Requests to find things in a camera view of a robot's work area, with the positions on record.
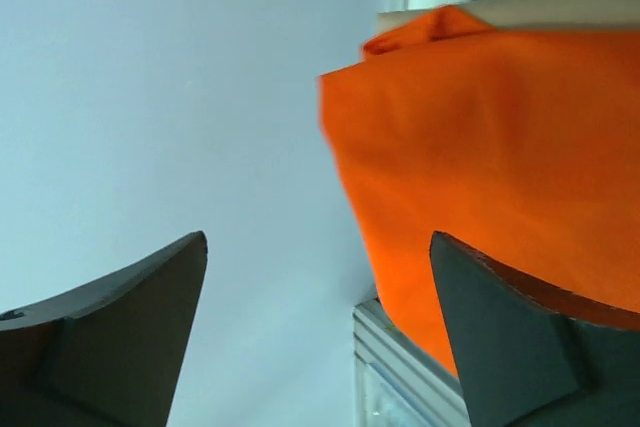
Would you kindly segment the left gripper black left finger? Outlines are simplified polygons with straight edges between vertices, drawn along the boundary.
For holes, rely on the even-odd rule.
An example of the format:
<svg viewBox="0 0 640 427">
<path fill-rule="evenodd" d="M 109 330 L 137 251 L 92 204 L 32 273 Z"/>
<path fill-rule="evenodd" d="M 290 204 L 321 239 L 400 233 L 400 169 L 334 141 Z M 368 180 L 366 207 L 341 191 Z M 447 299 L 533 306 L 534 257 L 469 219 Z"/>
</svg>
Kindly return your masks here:
<svg viewBox="0 0 640 427">
<path fill-rule="evenodd" d="M 1 315 L 4 426 L 164 426 L 207 266 L 192 232 Z"/>
</svg>

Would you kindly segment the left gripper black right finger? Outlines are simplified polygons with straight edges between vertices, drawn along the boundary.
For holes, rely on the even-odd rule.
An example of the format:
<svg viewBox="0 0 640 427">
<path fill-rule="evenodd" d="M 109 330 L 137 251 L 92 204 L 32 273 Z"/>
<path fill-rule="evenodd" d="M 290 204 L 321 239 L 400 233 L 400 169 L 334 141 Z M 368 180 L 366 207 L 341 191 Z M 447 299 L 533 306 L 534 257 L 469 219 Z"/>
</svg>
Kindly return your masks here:
<svg viewBox="0 0 640 427">
<path fill-rule="evenodd" d="M 639 315 L 433 234 L 430 262 L 474 426 L 636 426 Z"/>
</svg>

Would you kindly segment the orange t shirt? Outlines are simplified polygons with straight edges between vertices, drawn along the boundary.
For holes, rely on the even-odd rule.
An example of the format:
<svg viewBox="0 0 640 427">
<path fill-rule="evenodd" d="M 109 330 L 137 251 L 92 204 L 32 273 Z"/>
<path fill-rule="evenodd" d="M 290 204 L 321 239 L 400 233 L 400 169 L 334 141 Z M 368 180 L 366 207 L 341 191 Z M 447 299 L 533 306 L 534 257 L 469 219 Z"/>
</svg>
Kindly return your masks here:
<svg viewBox="0 0 640 427">
<path fill-rule="evenodd" d="M 429 262 L 446 232 L 639 307 L 639 33 L 502 29 L 447 6 L 319 81 L 323 130 L 393 323 L 455 363 Z"/>
</svg>

